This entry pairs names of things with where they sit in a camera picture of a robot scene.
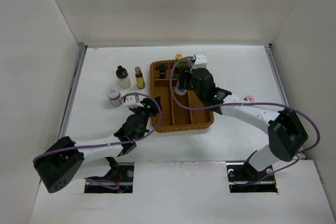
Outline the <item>yellow cap sauce bottle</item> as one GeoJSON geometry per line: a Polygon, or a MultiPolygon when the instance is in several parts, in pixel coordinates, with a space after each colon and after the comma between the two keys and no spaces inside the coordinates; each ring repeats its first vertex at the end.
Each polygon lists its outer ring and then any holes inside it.
{"type": "Polygon", "coordinates": [[[179,60],[181,60],[183,58],[182,54],[176,54],[175,55],[175,61],[177,62],[175,69],[173,71],[173,78],[177,79],[181,73],[181,69],[183,68],[183,62],[179,60]]]}

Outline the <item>silver lid tall jar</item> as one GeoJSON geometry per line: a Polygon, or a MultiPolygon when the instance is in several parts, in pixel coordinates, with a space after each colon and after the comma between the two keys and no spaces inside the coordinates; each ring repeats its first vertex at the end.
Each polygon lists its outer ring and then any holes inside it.
{"type": "Polygon", "coordinates": [[[187,90],[185,90],[183,88],[180,88],[179,83],[177,83],[176,86],[175,86],[175,93],[179,96],[183,96],[187,93],[187,90]]]}

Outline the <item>small black cap bottle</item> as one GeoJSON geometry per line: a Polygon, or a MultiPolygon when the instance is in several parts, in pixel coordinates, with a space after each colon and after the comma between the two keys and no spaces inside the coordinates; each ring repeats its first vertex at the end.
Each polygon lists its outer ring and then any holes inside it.
{"type": "Polygon", "coordinates": [[[159,71],[160,79],[165,79],[166,78],[166,65],[160,64],[158,67],[158,71],[159,71]]]}

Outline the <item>black stopper white bottle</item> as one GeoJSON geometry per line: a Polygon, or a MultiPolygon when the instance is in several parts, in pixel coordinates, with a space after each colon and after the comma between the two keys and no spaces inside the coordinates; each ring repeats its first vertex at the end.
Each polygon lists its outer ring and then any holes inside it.
{"type": "Polygon", "coordinates": [[[127,89],[131,86],[131,80],[126,68],[119,65],[116,70],[116,76],[118,78],[119,86],[122,89],[127,89]]]}

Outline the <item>pink lid spice jar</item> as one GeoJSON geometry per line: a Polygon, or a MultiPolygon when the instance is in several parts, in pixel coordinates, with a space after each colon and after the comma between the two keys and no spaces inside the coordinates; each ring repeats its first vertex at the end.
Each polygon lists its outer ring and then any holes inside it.
{"type": "Polygon", "coordinates": [[[247,102],[251,102],[254,103],[255,102],[255,98],[252,95],[247,95],[243,98],[243,100],[247,101],[247,102]]]}

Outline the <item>black cap salt grinder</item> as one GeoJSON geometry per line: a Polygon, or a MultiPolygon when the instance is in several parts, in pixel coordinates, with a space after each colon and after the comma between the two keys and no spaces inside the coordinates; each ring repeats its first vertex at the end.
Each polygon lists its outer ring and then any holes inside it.
{"type": "Polygon", "coordinates": [[[189,59],[188,62],[187,62],[187,67],[189,69],[191,69],[193,67],[193,65],[194,65],[194,61],[192,59],[189,59]]]}

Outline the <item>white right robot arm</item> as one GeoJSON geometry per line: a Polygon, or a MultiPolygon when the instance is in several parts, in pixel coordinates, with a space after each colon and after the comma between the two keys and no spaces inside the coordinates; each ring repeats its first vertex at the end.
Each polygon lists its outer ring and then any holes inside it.
{"type": "Polygon", "coordinates": [[[245,101],[215,85],[212,74],[205,68],[181,70],[175,92],[192,90],[204,108],[250,124],[268,135],[268,144],[252,153],[244,163],[244,175],[257,179],[270,165],[289,162],[308,139],[296,112],[289,108],[272,110],[245,101]]]}

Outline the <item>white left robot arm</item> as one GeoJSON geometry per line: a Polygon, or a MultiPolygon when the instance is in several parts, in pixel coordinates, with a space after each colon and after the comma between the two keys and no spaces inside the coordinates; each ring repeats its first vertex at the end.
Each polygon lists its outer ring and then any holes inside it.
{"type": "Polygon", "coordinates": [[[138,141],[152,134],[146,127],[150,118],[162,115],[161,98],[145,95],[140,101],[139,93],[131,93],[123,99],[132,114],[111,136],[89,141],[64,136],[34,158],[33,166],[49,193],[79,178],[98,185],[113,181],[119,170],[115,158],[129,154],[138,141]]]}

